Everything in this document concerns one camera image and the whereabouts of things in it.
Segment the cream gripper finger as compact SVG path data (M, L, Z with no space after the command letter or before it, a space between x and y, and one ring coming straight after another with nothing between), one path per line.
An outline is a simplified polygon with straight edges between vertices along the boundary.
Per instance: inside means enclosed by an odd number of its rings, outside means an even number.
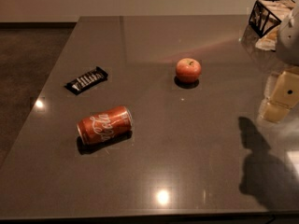
M266 80L264 93L263 93L266 98L269 98L271 96L277 81L278 81L278 73L272 73Z
M278 73L278 81L269 98L264 97L259 109L262 119L278 123L299 103L299 67Z

